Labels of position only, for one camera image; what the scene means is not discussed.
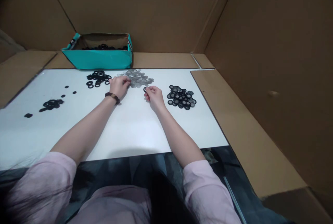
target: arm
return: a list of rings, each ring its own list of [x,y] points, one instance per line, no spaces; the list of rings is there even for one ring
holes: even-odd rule
[[[121,98],[130,84],[127,76],[110,79],[110,92]],[[105,97],[88,115],[72,127],[51,151],[63,153],[78,165],[95,147],[112,113],[116,100]]]
[[[180,127],[167,110],[162,91],[156,86],[147,87],[145,97],[151,103],[153,110],[159,118],[171,151],[179,164],[184,168],[191,162],[206,160],[193,139]]]

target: wrist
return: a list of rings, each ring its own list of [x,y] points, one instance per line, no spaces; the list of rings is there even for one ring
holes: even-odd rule
[[[110,106],[114,106],[117,102],[117,100],[115,98],[110,97],[110,96],[105,97],[103,101],[106,101],[108,103],[108,105],[110,105]]]
[[[157,110],[156,110],[156,114],[157,115],[165,115],[166,113],[168,113],[168,109],[166,108],[165,105],[161,106],[161,107],[158,107]]]

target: metal mesh filter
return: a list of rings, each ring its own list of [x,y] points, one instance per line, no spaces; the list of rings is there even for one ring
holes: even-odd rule
[[[148,86],[154,82],[153,78],[148,78],[144,72],[141,72],[141,69],[131,69],[125,73],[117,74],[117,76],[128,76],[132,80],[130,86],[132,88],[140,88],[142,85]]]

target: pile of black washers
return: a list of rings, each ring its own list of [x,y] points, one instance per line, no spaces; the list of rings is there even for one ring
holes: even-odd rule
[[[109,79],[112,77],[110,75],[105,74],[104,71],[94,71],[94,73],[87,76],[88,80],[96,80],[95,81],[95,87],[100,87],[101,83],[105,82],[106,85],[110,84]],[[94,87],[93,81],[88,81],[86,85],[88,85],[88,88],[91,89]]]
[[[185,108],[189,110],[190,108],[195,107],[197,101],[193,99],[193,91],[187,91],[186,89],[180,88],[178,85],[170,85],[169,88],[171,92],[167,95],[169,105],[178,106],[179,108]]]
[[[52,110],[54,108],[59,108],[60,107],[60,104],[63,104],[63,100],[61,99],[51,99],[51,100],[48,100],[47,102],[43,103],[43,106],[45,108],[42,108],[39,110],[39,112],[43,112],[43,111],[46,111],[46,110]]]
[[[122,48],[114,48],[113,46],[108,46],[107,44],[101,44],[97,47],[85,47],[82,48],[83,50],[123,50],[123,51],[127,51],[127,46],[124,45]]]

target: teal box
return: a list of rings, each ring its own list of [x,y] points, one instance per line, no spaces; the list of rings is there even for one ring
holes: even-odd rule
[[[107,44],[115,50],[83,50]],[[61,49],[67,59],[78,69],[127,69],[131,68],[133,49],[128,33],[75,34],[66,48]]]

